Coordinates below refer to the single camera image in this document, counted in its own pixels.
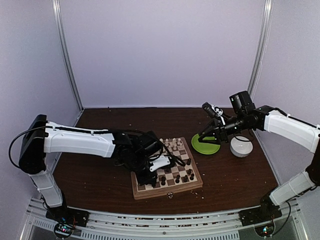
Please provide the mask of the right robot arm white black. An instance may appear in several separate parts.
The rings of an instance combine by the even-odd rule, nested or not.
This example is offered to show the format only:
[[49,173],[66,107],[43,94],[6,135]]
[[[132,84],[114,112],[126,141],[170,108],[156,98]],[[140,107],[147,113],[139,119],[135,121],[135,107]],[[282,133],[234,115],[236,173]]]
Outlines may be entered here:
[[259,220],[268,220],[286,201],[315,189],[320,185],[320,127],[285,113],[278,107],[255,106],[247,91],[235,93],[229,98],[234,116],[220,107],[205,102],[202,109],[211,121],[199,132],[200,143],[218,145],[228,143],[230,136],[244,130],[267,132],[288,140],[309,151],[310,164],[286,182],[267,193],[256,210]]

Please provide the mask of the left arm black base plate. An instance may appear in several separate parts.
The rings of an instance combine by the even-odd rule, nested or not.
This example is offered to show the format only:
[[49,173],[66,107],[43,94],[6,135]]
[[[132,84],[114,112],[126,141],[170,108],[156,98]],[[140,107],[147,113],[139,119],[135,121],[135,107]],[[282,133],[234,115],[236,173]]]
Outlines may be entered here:
[[78,210],[73,208],[67,208],[64,212],[47,211],[45,217],[51,220],[55,220],[58,223],[65,225],[86,227],[90,213],[85,210]]

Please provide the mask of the wooden chess board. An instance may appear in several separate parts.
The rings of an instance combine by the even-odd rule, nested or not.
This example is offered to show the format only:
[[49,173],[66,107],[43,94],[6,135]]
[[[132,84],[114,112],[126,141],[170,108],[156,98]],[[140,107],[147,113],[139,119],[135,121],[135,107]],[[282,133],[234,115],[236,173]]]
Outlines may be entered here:
[[[159,168],[157,172],[157,181],[155,187],[151,185],[138,185],[137,178],[134,172],[131,173],[131,185],[133,198],[135,200],[155,198],[165,195],[173,195],[174,193],[180,193],[185,191],[193,191],[194,189],[201,188],[203,186],[203,180],[197,168],[197,164],[192,156],[187,141],[182,138],[183,149],[176,151],[169,151],[171,154],[179,157],[184,161],[185,166],[175,164],[172,168],[162,169]],[[190,175],[194,174],[194,180],[190,180]],[[180,182],[175,183],[176,176],[180,175]],[[188,182],[183,182],[182,178],[188,176]],[[166,177],[166,185],[161,185],[161,177]]]

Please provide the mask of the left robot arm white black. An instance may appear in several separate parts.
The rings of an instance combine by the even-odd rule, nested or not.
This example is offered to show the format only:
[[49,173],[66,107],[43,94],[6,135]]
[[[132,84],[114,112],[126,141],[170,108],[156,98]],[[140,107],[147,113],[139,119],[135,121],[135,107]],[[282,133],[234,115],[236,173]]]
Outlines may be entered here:
[[154,154],[163,152],[163,146],[153,131],[125,129],[87,129],[70,127],[47,120],[39,114],[22,137],[19,161],[14,166],[28,174],[45,200],[48,211],[61,222],[72,218],[66,199],[53,174],[47,169],[47,153],[74,153],[115,158],[141,184],[155,184],[156,172],[151,169]]

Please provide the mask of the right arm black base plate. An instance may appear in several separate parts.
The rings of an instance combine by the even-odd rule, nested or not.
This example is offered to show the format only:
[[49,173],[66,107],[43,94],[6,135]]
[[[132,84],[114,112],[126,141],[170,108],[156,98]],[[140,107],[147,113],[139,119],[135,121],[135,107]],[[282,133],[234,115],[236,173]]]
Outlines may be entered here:
[[282,212],[279,209],[263,212],[261,207],[241,210],[238,214],[243,227],[271,221],[273,218],[280,218],[282,216]]

